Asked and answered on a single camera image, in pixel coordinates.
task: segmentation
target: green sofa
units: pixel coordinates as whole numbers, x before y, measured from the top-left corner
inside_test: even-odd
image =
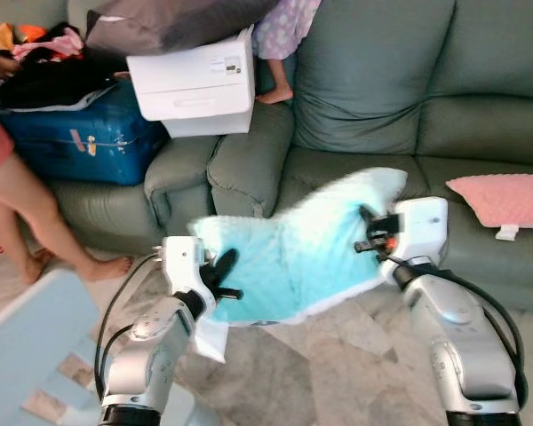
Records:
[[[533,0],[323,0],[287,63],[291,105],[257,105],[210,162],[218,214],[270,217],[355,170],[406,170],[402,199],[449,201],[442,267],[533,310],[533,230],[496,240],[445,185],[533,173]]]
[[[84,33],[86,12],[106,0],[0,0],[0,22],[50,28],[62,21]],[[169,141],[136,186],[48,181],[63,216],[89,247],[144,254],[165,235],[187,234],[194,217],[213,214],[206,166],[217,137]]]

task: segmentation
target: white tag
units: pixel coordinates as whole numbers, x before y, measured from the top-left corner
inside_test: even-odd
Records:
[[[499,232],[496,234],[498,240],[515,241],[515,235],[519,232],[518,225],[502,225]]]
[[[211,72],[213,74],[224,74],[226,72],[225,58],[211,58]]]
[[[99,20],[104,20],[105,22],[118,22],[119,20],[124,20],[120,16],[101,16]]]

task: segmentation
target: person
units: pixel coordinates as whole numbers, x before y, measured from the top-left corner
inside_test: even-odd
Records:
[[[253,32],[253,48],[266,59],[274,80],[274,89],[257,96],[259,102],[275,104],[292,99],[294,93],[286,78],[282,61],[288,58],[306,37],[321,0],[281,0]]]
[[[14,73],[18,63],[0,57],[0,75]],[[45,247],[30,254],[17,224],[20,214]],[[89,255],[70,232],[52,193],[13,152],[13,142],[0,125],[0,246],[27,284],[40,277],[46,264],[58,256],[72,264],[86,280],[107,280],[125,275],[129,257],[100,261]]]

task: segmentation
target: bare foot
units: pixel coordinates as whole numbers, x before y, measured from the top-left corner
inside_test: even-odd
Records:
[[[116,80],[132,80],[131,73],[129,73],[128,71],[117,71],[116,73],[113,73],[113,77]]]
[[[34,284],[42,275],[45,266],[54,258],[50,250],[42,249],[37,251],[29,260],[22,273],[22,279],[27,285]]]
[[[264,95],[258,95],[257,101],[263,104],[275,104],[277,102],[283,102],[284,100],[292,99],[294,93],[290,87],[276,88],[273,91],[265,93]]]
[[[97,261],[89,271],[78,271],[88,281],[111,280],[120,278],[131,269],[131,257],[118,257],[106,262]]]

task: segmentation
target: sofa armrest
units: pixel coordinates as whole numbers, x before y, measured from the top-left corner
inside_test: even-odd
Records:
[[[171,226],[173,193],[185,192],[199,185],[209,185],[207,163],[218,142],[217,136],[175,138],[164,145],[148,167],[144,193],[162,228]],[[211,213],[211,209],[195,212],[204,215]]]
[[[294,117],[286,105],[256,103],[249,133],[219,142],[207,169],[219,215],[272,215],[293,134]]]

